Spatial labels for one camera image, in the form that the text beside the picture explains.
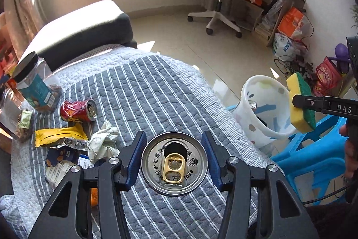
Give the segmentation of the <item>right hand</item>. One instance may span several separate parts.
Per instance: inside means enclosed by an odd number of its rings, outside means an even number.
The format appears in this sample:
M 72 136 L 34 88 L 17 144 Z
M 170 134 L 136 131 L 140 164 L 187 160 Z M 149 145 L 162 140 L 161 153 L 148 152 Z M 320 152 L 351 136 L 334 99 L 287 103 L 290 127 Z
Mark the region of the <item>right hand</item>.
M 347 139 L 345 141 L 345 174 L 344 176 L 351 179 L 357 170 L 357 151 L 353 143 Z

